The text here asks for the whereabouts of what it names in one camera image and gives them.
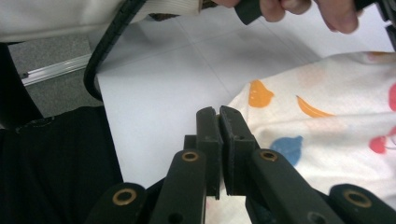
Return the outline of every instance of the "gray floor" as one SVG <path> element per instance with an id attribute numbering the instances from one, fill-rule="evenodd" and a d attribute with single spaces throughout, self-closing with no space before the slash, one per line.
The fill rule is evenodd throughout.
<path id="1" fill-rule="evenodd" d="M 84 35 L 27 41 L 9 47 L 20 74 L 91 53 Z M 84 70 L 41 81 L 26 87 L 44 117 L 62 114 L 80 106 L 102 105 L 82 83 Z"/>

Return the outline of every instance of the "white tabletop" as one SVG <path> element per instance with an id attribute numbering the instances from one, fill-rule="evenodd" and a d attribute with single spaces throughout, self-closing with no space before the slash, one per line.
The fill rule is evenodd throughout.
<path id="1" fill-rule="evenodd" d="M 128 26 L 98 73 L 124 181 L 149 187 L 165 177 L 184 135 L 195 134 L 196 111 L 219 110 L 253 79 L 333 54 L 393 51 L 385 26 L 370 7 L 357 32 L 332 33 L 315 5 L 278 23 L 245 26 L 215 7 Z"/>

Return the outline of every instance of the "orange crescent print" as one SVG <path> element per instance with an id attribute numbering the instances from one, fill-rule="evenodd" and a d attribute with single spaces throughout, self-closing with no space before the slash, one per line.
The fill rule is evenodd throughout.
<path id="1" fill-rule="evenodd" d="M 305 100 L 303 100 L 300 96 L 297 96 L 297 102 L 300 109 L 311 118 L 326 118 L 334 116 L 333 114 L 328 114 L 314 108 L 312 105 L 309 105 Z"/>
<path id="2" fill-rule="evenodd" d="M 259 80 L 250 82 L 250 92 L 248 95 L 248 104 L 252 107 L 263 108 L 271 103 L 274 93 L 268 91 Z"/>

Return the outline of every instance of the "white fabric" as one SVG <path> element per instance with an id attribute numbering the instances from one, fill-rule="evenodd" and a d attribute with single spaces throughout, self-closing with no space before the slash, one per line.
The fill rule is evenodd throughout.
<path id="1" fill-rule="evenodd" d="M 88 33 L 106 28 L 121 0 L 1 0 L 0 42 Z M 196 15 L 200 0 L 148 0 L 132 22 L 149 13 Z"/>
<path id="2" fill-rule="evenodd" d="M 335 55 L 254 80 L 229 106 L 314 189 L 349 183 L 396 208 L 396 53 Z M 206 214 L 249 223 L 242 198 L 209 199 Z"/>

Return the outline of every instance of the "blue spot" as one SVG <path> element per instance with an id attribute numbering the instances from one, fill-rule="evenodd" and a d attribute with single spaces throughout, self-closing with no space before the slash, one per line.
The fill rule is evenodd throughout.
<path id="1" fill-rule="evenodd" d="M 295 166 L 301 158 L 301 145 L 303 138 L 297 136 L 295 138 L 281 137 L 276 139 L 270 146 L 270 149 L 282 154 L 291 165 Z"/>

